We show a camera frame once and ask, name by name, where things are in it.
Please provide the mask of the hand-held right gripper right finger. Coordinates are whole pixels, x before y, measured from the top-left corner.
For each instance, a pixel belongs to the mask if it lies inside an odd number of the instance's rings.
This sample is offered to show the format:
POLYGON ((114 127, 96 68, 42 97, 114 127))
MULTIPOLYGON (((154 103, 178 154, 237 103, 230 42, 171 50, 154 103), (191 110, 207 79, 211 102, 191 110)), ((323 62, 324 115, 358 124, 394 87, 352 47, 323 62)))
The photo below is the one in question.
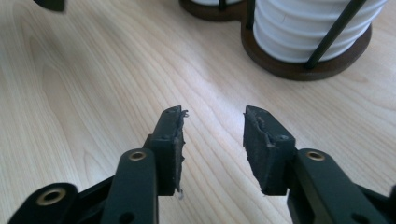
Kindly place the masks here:
POLYGON ((295 138, 271 113, 257 106, 247 105, 244 118, 243 146, 262 193, 285 195, 287 163, 297 151, 295 138))

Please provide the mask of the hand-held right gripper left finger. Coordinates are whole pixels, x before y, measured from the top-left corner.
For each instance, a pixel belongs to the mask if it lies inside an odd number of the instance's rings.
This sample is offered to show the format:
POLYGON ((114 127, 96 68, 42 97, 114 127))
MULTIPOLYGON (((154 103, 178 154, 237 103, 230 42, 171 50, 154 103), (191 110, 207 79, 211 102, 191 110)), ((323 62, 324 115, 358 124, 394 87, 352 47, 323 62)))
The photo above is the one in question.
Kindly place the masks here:
POLYGON ((184 161, 182 151, 185 145, 183 126, 186 115, 187 110, 183 110, 180 105, 165 109, 144 144, 155 156, 159 196, 172 196, 176 191, 181 192, 184 161))

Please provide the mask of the dark wooden cup holder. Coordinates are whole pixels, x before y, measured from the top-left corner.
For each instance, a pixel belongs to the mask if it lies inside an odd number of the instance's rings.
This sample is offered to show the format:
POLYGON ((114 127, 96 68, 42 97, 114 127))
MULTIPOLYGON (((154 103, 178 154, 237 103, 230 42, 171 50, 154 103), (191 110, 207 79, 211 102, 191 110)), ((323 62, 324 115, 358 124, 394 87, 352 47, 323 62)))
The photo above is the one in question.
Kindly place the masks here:
POLYGON ((285 63, 260 49, 258 41, 254 37, 253 24, 256 0, 241 0, 237 3, 219 0, 214 6, 205 6, 192 0, 178 0, 178 2, 183 9, 201 20, 240 21, 242 45, 250 59, 270 74, 289 80, 315 81, 340 74, 359 59, 367 49, 372 37, 372 25, 369 25, 362 36, 348 50, 328 61, 321 62, 319 60, 319 57, 324 55, 325 49, 330 48, 335 38, 341 34, 366 2, 366 0, 350 0, 306 62, 285 63))

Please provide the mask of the stack of white paper cups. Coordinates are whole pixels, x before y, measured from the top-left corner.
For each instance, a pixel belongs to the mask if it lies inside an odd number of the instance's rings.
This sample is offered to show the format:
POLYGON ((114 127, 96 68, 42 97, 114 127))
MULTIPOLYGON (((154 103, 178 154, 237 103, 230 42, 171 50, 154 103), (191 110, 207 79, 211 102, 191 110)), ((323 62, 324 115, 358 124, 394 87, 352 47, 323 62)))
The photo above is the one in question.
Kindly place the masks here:
MULTIPOLYGON (((208 6, 208 7, 217 7, 219 5, 220 0, 191 0, 195 4, 199 4, 202 6, 208 6)), ((224 0, 226 5, 232 5, 236 4, 239 2, 242 2, 243 0, 224 0)))
MULTIPOLYGON (((351 48, 388 0, 361 0, 362 7, 320 58, 351 48)), ((253 34, 266 53, 286 63, 305 63, 350 0, 256 0, 253 34)))

